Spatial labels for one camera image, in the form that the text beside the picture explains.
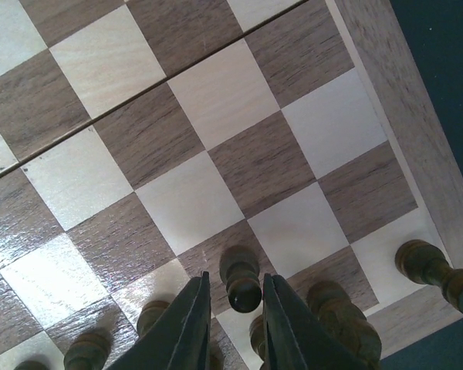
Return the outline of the dark pawn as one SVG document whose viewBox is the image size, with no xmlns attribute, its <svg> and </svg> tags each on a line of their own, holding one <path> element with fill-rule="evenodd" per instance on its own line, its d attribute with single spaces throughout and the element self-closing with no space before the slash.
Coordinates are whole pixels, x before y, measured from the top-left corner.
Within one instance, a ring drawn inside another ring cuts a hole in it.
<svg viewBox="0 0 463 370">
<path fill-rule="evenodd" d="M 111 352 L 111 342 L 96 332 L 81 334 L 69 347 L 63 360 L 64 369 L 103 369 Z"/>
<path fill-rule="evenodd" d="M 16 365 L 14 370 L 49 370 L 49 367 L 39 361 L 26 360 Z"/>
<path fill-rule="evenodd" d="M 250 313 L 259 306 L 262 300 L 259 273 L 259 259 L 249 247 L 235 245 L 221 255 L 219 274 L 235 311 Z"/>
<path fill-rule="evenodd" d="M 137 319 L 137 333 L 139 338 L 142 338 L 149 332 L 169 305 L 170 304 L 166 301 L 150 301 L 143 306 L 139 318 Z"/>
</svg>

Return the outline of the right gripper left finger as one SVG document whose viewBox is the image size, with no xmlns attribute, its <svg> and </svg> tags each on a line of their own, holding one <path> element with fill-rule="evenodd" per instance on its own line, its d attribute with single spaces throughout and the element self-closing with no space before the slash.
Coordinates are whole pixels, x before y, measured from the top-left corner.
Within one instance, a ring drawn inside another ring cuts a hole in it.
<svg viewBox="0 0 463 370">
<path fill-rule="evenodd" d="M 152 328 L 111 369 L 209 369 L 209 273 L 193 277 Z"/>
</svg>

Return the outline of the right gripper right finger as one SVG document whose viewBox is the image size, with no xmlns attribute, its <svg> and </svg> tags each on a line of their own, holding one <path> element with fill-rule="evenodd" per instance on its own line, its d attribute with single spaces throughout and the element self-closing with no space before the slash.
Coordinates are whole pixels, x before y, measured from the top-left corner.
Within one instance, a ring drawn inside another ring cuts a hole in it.
<svg viewBox="0 0 463 370">
<path fill-rule="evenodd" d="M 364 369 L 365 364 L 328 335 L 282 276 L 263 281 L 267 369 Z"/>
</svg>

